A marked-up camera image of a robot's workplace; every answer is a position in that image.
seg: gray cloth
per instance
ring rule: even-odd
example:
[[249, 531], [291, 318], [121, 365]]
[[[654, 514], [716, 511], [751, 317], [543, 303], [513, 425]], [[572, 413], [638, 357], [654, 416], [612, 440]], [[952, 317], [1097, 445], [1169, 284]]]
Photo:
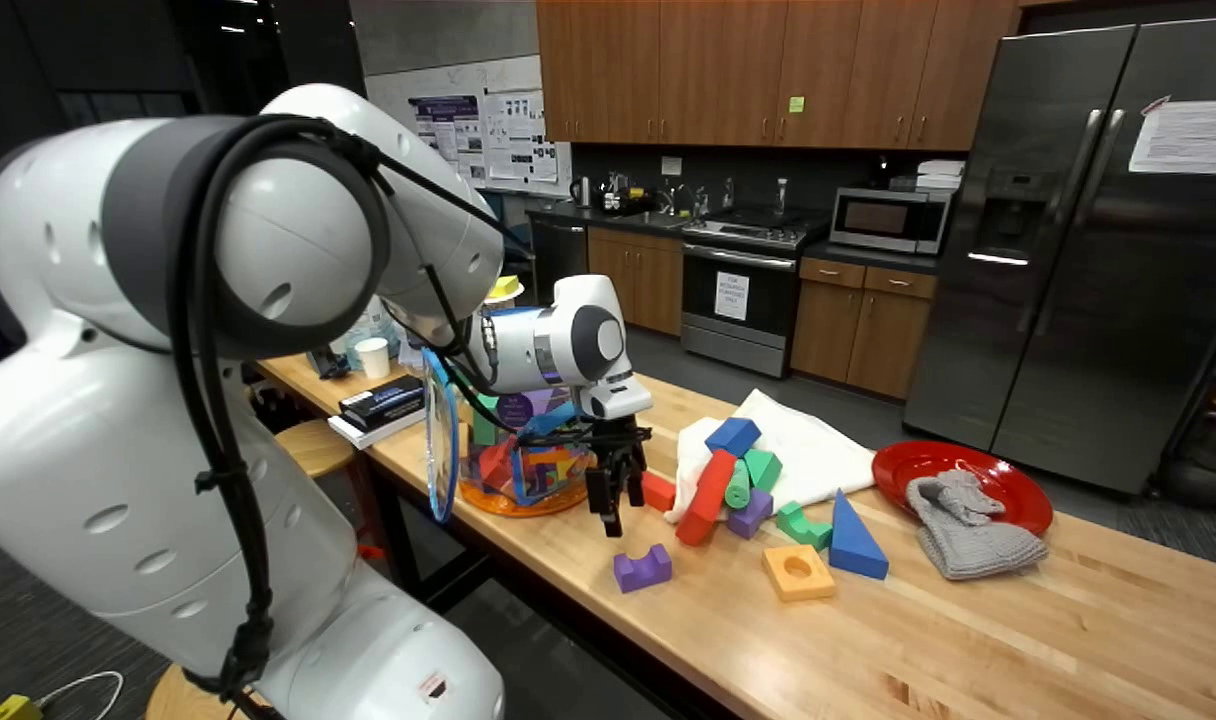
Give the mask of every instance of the gray cloth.
[[967, 471], [914, 479], [904, 499], [924, 518], [922, 545], [930, 561], [955, 585], [1026, 573], [1050, 555], [1035, 531], [993, 518], [1003, 503], [985, 495]]

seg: wooden tabletop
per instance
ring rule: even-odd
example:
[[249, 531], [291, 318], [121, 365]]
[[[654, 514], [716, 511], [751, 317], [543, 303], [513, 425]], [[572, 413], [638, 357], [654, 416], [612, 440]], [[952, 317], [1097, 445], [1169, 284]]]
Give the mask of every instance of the wooden tabletop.
[[[264, 369], [322, 407], [354, 391], [317, 379], [300, 357]], [[673, 471], [676, 433], [727, 404], [644, 383], [656, 395], [640, 416], [654, 426], [649, 465]], [[372, 456], [423, 489], [415, 426]], [[1056, 514], [1039, 573], [948, 585], [914, 518], [875, 491], [853, 503], [894, 577], [837, 573], [837, 596], [815, 603], [777, 598], [766, 577], [766, 548], [789, 545], [777, 528], [684, 548], [649, 509], [625, 509], [625, 539], [580, 509], [550, 518], [456, 511], [740, 716], [1216, 716], [1216, 565]], [[673, 553], [676, 581], [625, 596], [612, 555], [649, 545]]]

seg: floor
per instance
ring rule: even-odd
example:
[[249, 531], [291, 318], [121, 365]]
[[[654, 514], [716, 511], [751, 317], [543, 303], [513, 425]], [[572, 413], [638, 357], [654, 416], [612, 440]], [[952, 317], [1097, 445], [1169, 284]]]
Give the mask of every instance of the floor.
[[[853, 440], [880, 448], [904, 440], [900, 404], [865, 395], [853, 387], [789, 377], [766, 379], [735, 372], [727, 365], [684, 357], [673, 340], [632, 337], [632, 359], [649, 377], [666, 377], [690, 387], [701, 387], [722, 401], [740, 401], [751, 387], [767, 395], [815, 413], [837, 425]], [[1103, 491], [1090, 491], [1065, 479], [1039, 479], [1061, 511], [1090, 514], [1097, 522], [1111, 522], [1122, 531], [1206, 555], [1216, 565], [1216, 514], [1169, 503], [1159, 495], [1115, 499]], [[323, 484], [342, 503], [350, 503], [344, 484]], [[412, 514], [415, 553], [423, 565], [442, 565], [456, 553], [456, 545]], [[450, 612], [504, 670], [507, 681], [507, 716], [543, 720], [543, 716], [580, 716], [580, 720], [619, 720], [619, 716], [666, 716], [649, 695], [608, 670], [593, 652], [586, 652], [572, 637], [552, 628], [540, 608], [527, 608], [502, 585], [475, 588]], [[166, 670], [166, 659], [131, 645], [129, 637], [100, 628], [70, 598], [53, 596], [28, 573], [20, 573], [0, 553], [0, 695], [28, 693], [44, 695], [84, 670], [117, 668], [123, 670], [123, 695], [108, 713], [112, 720], [135, 720], [144, 713], [154, 681]], [[95, 716], [108, 685], [88, 685], [84, 693], [63, 695], [47, 706], [58, 720], [88, 720]]]

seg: paper sign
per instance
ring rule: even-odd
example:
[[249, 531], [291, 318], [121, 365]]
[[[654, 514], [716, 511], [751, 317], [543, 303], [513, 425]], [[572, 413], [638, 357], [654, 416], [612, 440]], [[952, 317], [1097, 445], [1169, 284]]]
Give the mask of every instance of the paper sign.
[[751, 281], [735, 270], [716, 270], [716, 317], [745, 318], [751, 303]]
[[1216, 174], [1216, 100], [1152, 107], [1142, 119], [1130, 172]]

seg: red bowl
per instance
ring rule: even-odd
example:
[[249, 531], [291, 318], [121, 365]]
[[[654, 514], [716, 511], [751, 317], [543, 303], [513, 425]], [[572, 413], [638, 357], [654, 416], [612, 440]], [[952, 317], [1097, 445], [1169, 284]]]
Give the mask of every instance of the red bowl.
[[904, 440], [904, 445], [880, 448], [872, 458], [875, 491], [914, 518], [922, 518], [922, 514], [904, 499], [904, 489], [922, 474], [936, 474], [948, 466], [973, 471], [979, 479], [979, 491], [988, 491], [993, 499], [1003, 503], [999, 518], [1021, 522], [1035, 536], [1050, 531], [1054, 499], [1043, 495], [1043, 489], [1033, 474], [1026, 474], [1021, 466], [1012, 466], [999, 456], [985, 456], [978, 448], [942, 445], [942, 440]]

